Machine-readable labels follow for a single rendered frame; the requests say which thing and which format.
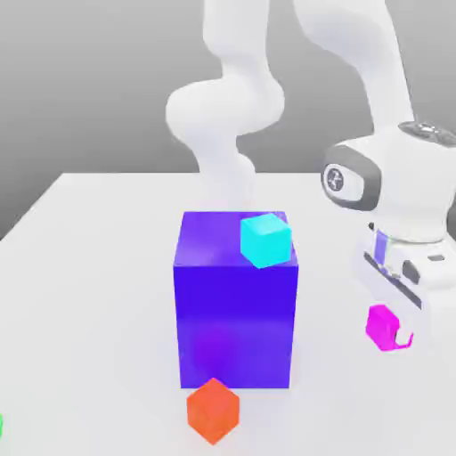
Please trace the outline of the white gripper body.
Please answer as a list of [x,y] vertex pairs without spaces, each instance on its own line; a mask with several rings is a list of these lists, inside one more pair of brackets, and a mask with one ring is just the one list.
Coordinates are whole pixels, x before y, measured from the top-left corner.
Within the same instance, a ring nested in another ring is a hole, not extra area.
[[415,335],[431,334],[429,290],[386,276],[368,258],[363,248],[351,249],[351,265],[372,301],[389,307],[400,320],[402,328]]

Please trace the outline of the small magenta cube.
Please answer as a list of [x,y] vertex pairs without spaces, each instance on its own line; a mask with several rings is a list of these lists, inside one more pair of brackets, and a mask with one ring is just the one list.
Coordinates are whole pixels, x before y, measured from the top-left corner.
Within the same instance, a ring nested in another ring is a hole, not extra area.
[[381,352],[408,349],[414,334],[404,341],[399,338],[402,326],[399,318],[384,304],[371,305],[368,312],[365,333]]

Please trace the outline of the small cyan cube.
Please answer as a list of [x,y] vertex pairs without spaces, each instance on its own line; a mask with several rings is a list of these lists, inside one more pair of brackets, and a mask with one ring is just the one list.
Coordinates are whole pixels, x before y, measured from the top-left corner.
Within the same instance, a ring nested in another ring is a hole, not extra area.
[[240,252],[258,269],[287,263],[291,242],[290,226],[274,213],[240,221]]

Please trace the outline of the small orange cube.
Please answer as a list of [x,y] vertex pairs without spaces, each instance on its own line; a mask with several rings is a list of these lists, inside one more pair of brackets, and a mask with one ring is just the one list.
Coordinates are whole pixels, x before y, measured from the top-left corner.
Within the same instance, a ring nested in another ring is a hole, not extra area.
[[240,398],[215,378],[191,393],[186,406],[188,424],[212,445],[240,423]]

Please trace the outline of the large purple box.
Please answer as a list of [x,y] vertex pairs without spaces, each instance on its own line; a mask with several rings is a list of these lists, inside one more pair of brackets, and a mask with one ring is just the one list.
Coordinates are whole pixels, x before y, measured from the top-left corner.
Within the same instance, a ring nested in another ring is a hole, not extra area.
[[299,264],[258,269],[240,252],[240,221],[276,212],[183,213],[173,264],[180,383],[287,388]]

